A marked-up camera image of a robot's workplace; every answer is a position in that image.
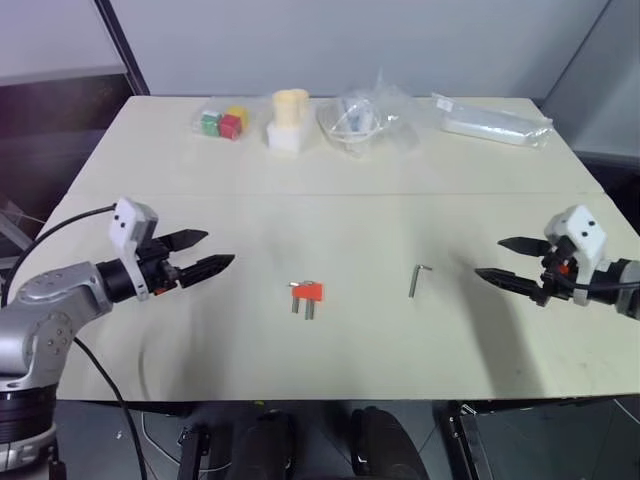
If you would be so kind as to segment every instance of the table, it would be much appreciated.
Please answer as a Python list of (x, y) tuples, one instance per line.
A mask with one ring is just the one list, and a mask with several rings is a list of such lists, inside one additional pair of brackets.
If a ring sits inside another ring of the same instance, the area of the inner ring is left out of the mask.
[[(525, 99), (469, 99), (539, 115)], [(640, 324), (612, 307), (527, 298), (474, 267), (536, 278), (536, 259), (496, 245), (542, 236), (552, 215), (586, 204), (607, 251), (637, 258), (638, 238), (557, 134), (541, 150), (424, 127), (410, 154), (353, 160), (320, 138), (300, 158), (194, 136), (203, 99), (132, 98), (49, 219), (125, 194), (160, 216), (157, 234), (209, 237), (172, 257), (235, 253), (220, 276), (145, 303), (116, 305), (80, 336), (127, 400), (545, 398), (640, 390)], [(74, 224), (25, 263), (18, 282), (113, 257), (107, 218)], [(415, 264), (433, 268), (409, 299)], [(291, 281), (323, 282), (313, 321), (291, 313)], [(72, 349), (60, 398), (111, 400)]]

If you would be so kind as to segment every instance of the gray wall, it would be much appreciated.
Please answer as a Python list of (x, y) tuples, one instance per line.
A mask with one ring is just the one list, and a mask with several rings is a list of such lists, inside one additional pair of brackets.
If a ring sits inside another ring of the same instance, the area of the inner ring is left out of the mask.
[(123, 72), (92, 0), (0, 1), (0, 86)]
[(571, 148), (640, 167), (640, 2), (612, 0), (543, 106)]
[(152, 94), (543, 99), (606, 0), (111, 0)]

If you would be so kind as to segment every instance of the white cable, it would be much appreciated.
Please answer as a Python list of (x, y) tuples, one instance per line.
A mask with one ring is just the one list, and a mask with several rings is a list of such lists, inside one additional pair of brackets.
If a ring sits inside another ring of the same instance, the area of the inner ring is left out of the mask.
[[(140, 423), (142, 423), (142, 434), (144, 435), (144, 438), (147, 440), (147, 442), (149, 442), (153, 447), (155, 447), (155, 449), (158, 450), (158, 452), (160, 452), (171, 463), (174, 463), (175, 465), (180, 466), (180, 461), (177, 458), (175, 458), (173, 455), (167, 452), (153, 438), (149, 436), (149, 433), (147, 432), (147, 424), (144, 420), (144, 412), (140, 412)], [(221, 467), (201, 468), (198, 474), (219, 472), (221, 470), (224, 470), (225, 468), (229, 468), (230, 466), (231, 466), (231, 462)]]
[(614, 398), (613, 401), (615, 402), (616, 405), (618, 405), (620, 407), (620, 410), (622, 410), (624, 413), (627, 414), (627, 416), (633, 420), (634, 422), (636, 422), (638, 425), (640, 425), (640, 420), (638, 420), (636, 417), (633, 416), (633, 414), (627, 410), (626, 408), (624, 408), (624, 406), (616, 399)]
[(45, 224), (47, 222), (45, 222), (44, 220), (40, 220), (39, 218), (36, 217), (32, 217), (30, 215), (25, 215), (24, 213), (18, 213), (18, 212), (11, 212), (9, 210), (3, 210), (0, 208), (0, 213), (4, 213), (7, 216), (13, 216), (13, 217), (22, 217), (22, 218), (26, 218), (27, 220), (32, 220), (34, 222), (38, 222), (41, 224)]

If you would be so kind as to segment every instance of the clear plastic bag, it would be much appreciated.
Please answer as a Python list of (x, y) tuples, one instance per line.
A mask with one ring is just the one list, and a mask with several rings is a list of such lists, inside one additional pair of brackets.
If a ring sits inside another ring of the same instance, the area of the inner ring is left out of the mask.
[(553, 132), (550, 118), (525, 118), (510, 112), (464, 105), (438, 94), (431, 95), (442, 112), (440, 128), (446, 132), (469, 135), (527, 147), (543, 147)]
[(373, 89), (353, 90), (323, 102), (316, 118), (329, 143), (362, 156), (379, 141), (404, 151), (415, 147), (419, 142), (411, 119), (418, 109), (413, 98), (379, 78)]
[(209, 98), (191, 118), (191, 131), (209, 137), (237, 140), (249, 131), (254, 118), (242, 99)]

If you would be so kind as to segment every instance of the white package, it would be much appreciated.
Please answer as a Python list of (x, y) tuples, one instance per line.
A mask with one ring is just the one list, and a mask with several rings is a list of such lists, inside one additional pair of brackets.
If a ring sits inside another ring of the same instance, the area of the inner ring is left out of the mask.
[(469, 135), (527, 147), (542, 147), (553, 132), (550, 118), (525, 118), (510, 112), (464, 105), (451, 98), (432, 94), (436, 108), (442, 110), (440, 128), (446, 132)]

